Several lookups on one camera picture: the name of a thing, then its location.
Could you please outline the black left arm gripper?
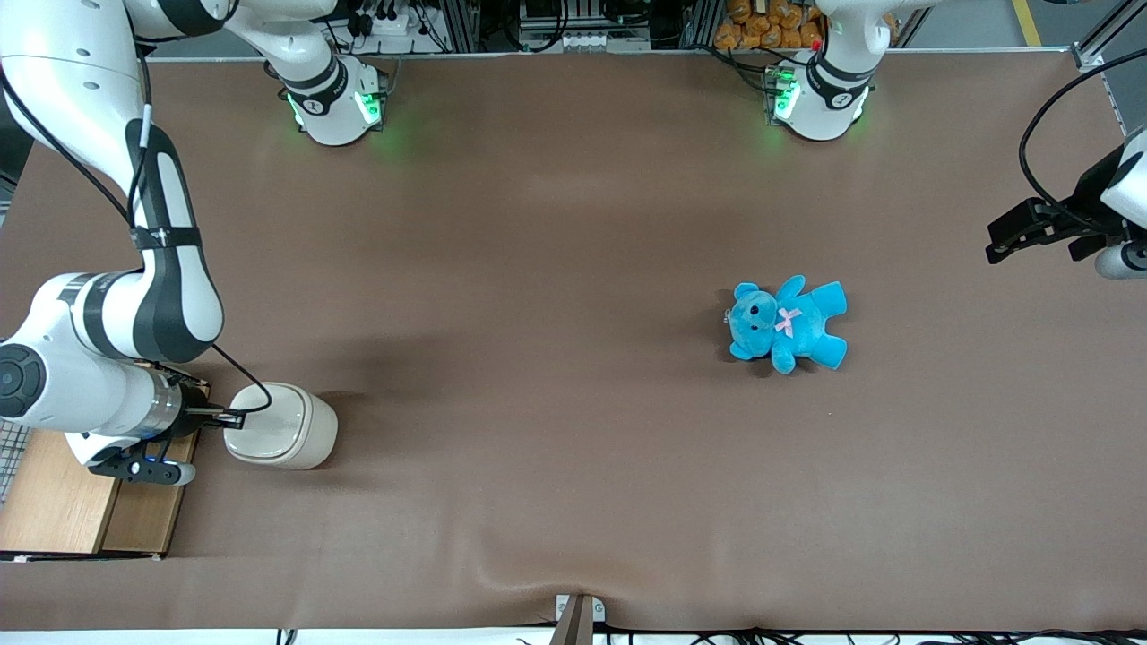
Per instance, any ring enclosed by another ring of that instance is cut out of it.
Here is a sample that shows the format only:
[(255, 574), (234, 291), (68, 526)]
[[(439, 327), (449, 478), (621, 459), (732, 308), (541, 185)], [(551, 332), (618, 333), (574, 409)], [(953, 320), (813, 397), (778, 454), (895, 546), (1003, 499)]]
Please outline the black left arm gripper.
[[(1100, 199), (1111, 184), (1124, 151), (1119, 143), (1079, 176), (1069, 207), (1086, 223), (1087, 231), (1069, 244), (1074, 262), (1086, 261), (1106, 246), (1134, 240), (1134, 225)], [(1058, 244), (1076, 236), (1072, 218), (1043, 199), (1027, 199), (988, 225), (988, 264), (998, 265), (1012, 254), (1036, 244)]]

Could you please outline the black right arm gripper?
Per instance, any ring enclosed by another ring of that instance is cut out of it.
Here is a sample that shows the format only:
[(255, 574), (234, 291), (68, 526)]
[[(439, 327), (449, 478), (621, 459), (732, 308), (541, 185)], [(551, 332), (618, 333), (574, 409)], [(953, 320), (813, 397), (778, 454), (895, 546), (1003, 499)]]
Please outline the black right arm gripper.
[(210, 401), (211, 384), (204, 380), (181, 379), (177, 381), (181, 404), (177, 412), (177, 438), (197, 433), (202, 427), (242, 429), (245, 427), (245, 409), (213, 407)]

